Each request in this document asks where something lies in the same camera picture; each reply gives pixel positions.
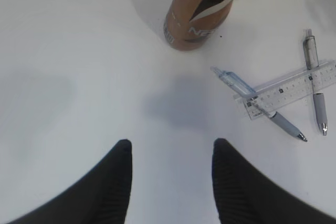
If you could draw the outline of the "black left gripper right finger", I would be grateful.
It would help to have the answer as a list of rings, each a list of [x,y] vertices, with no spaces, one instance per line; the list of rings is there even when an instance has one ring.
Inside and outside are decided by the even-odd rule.
[[[214,142],[212,182],[221,223],[335,223],[275,184],[224,138]]]

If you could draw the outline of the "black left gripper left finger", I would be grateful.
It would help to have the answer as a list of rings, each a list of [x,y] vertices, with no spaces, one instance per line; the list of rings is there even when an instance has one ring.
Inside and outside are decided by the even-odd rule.
[[[13,223],[124,223],[132,173],[132,144],[119,140],[84,177]]]

